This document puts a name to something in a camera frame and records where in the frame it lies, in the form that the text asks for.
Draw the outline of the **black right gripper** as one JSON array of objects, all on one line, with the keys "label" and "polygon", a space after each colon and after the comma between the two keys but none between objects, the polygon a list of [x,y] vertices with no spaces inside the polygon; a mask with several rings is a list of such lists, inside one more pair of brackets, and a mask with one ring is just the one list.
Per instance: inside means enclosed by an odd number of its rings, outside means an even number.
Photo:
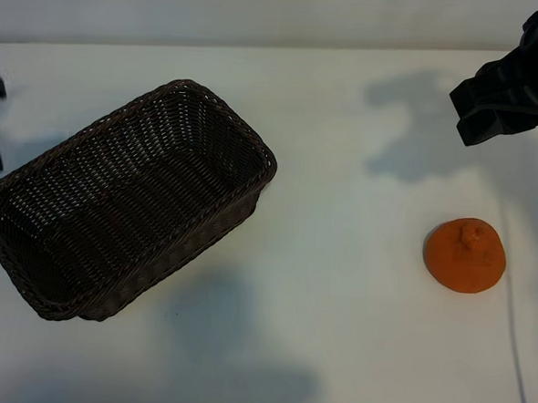
[{"label": "black right gripper", "polygon": [[459,116],[457,131],[465,146],[500,134],[512,135],[538,126],[538,48],[515,48],[481,66],[450,93]]}]

